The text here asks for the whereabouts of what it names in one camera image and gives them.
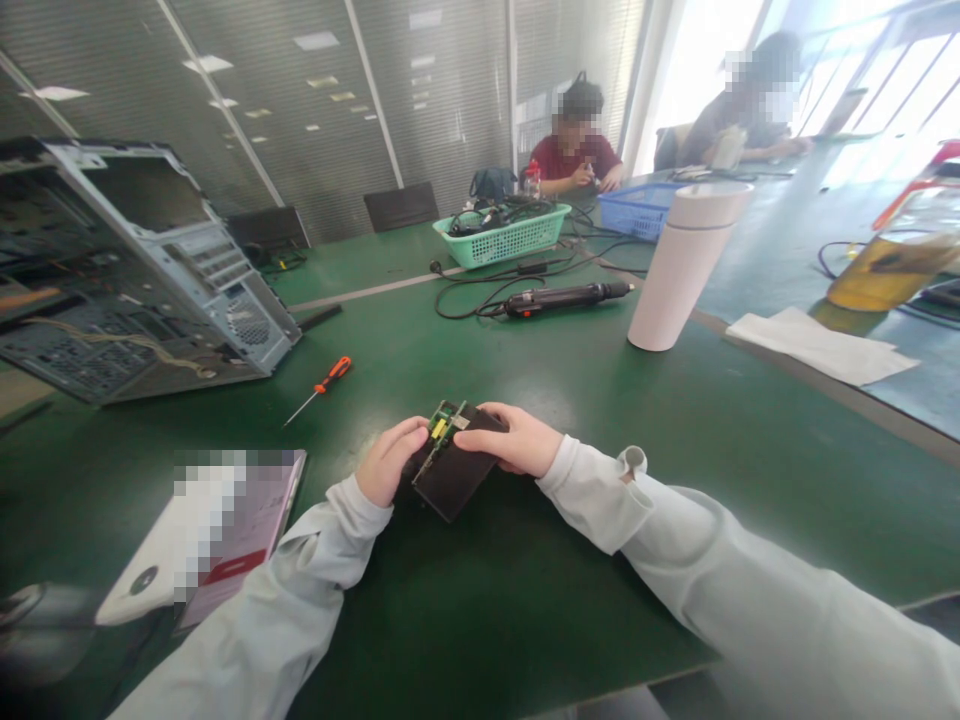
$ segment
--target orange screwdriver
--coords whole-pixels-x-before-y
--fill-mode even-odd
[[[313,395],[307,398],[307,401],[300,406],[299,410],[290,416],[290,419],[287,420],[280,429],[283,430],[283,428],[293,422],[293,419],[299,415],[303,409],[310,404],[310,401],[313,400],[317,395],[325,394],[334,382],[346,375],[347,370],[350,369],[350,365],[352,365],[352,362],[350,358],[346,356],[337,360],[337,364],[330,368],[330,372],[327,373],[327,376],[323,379],[323,381],[319,385],[313,386]]]

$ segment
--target white thermos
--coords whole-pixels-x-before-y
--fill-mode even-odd
[[[676,344],[752,192],[740,182],[677,190],[627,332],[631,343],[654,351]]]

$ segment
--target black power tool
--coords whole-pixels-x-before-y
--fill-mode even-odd
[[[503,303],[503,309],[511,317],[533,317],[544,310],[596,305],[604,300],[623,297],[633,289],[632,283],[612,282],[590,283],[568,288],[524,290],[507,298]]]

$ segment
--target white napkin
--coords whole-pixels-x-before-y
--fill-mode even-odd
[[[896,352],[896,345],[828,330],[797,308],[771,318],[747,313],[727,328],[727,335],[789,355],[856,387],[920,364]]]

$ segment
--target open computer case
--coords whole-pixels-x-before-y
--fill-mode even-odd
[[[301,335],[165,145],[0,143],[0,299],[46,288],[0,359],[97,405],[268,377]]]

